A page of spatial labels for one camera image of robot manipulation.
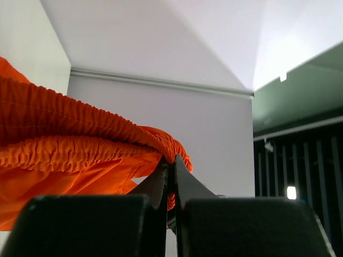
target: vertical slat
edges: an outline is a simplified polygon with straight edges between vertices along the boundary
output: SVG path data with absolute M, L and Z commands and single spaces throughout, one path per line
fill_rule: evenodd
M 307 143 L 304 143 L 304 155 L 305 155 L 307 199 L 308 199 L 309 206 L 313 208 L 311 172 L 310 172 L 310 156 L 309 156 L 309 146 Z
M 343 189 L 342 189 L 342 177 L 341 177 L 341 172 L 340 172 L 341 168 L 339 164 L 339 154 L 338 154 L 338 146 L 337 146 L 336 137 L 331 138 L 331 147 L 332 147 L 334 175 L 335 175 L 336 188 L 337 188 L 341 233 L 342 233 L 342 238 L 343 238 Z
M 287 186 L 288 186 L 288 181 L 287 181 L 287 156 L 286 156 L 286 146 L 282 146 L 282 167 L 283 167 L 283 172 L 284 172 L 284 185 L 285 185 L 285 195 Z
M 275 196 L 279 196 L 279 178 L 278 178 L 278 151 L 274 147 L 274 179 L 275 179 Z
M 298 172 L 298 154 L 296 149 L 296 144 L 292 145 L 293 153 L 293 170 L 294 170 L 294 183 L 296 188 L 297 198 L 300 196 L 300 187 L 299 187 L 299 172 Z
M 259 182 L 259 196 L 262 196 L 262 157 L 258 153 L 258 182 Z
M 270 196 L 270 180 L 269 180 L 269 153 L 266 149 L 266 179 L 267 179 L 267 196 Z
M 323 150 L 322 150 L 321 141 L 317 141 L 317 155 L 318 155 L 320 194 L 322 196 L 322 206 L 323 206 L 324 228 L 325 228 L 327 237 L 329 238 L 329 240 L 331 240 L 329 210 L 327 208 L 327 197 L 326 197 Z

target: green-gray ceiling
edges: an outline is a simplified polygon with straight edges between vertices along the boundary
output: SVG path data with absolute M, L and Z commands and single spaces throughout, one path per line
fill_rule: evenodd
M 255 92 L 255 133 L 343 108 L 343 44 Z

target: small light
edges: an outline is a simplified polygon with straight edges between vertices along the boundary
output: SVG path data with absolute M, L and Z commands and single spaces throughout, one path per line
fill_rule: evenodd
M 280 81 L 284 82 L 287 79 L 287 73 L 280 75 Z
M 296 189 L 295 189 L 295 186 L 287 187 L 287 197 L 289 199 L 292 199 L 292 200 L 296 199 Z

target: dark wall panel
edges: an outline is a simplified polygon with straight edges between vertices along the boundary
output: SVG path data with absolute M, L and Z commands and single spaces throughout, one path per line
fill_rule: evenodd
M 256 196 L 287 196 L 318 215 L 337 254 L 343 256 L 343 123 L 255 142 Z

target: orange fabric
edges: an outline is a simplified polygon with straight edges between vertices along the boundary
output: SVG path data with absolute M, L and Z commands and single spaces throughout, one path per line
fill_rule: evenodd
M 181 154 L 192 171 L 166 132 L 30 84 L 3 58 L 0 67 L 0 230 L 37 195 L 126 194 L 162 155 Z

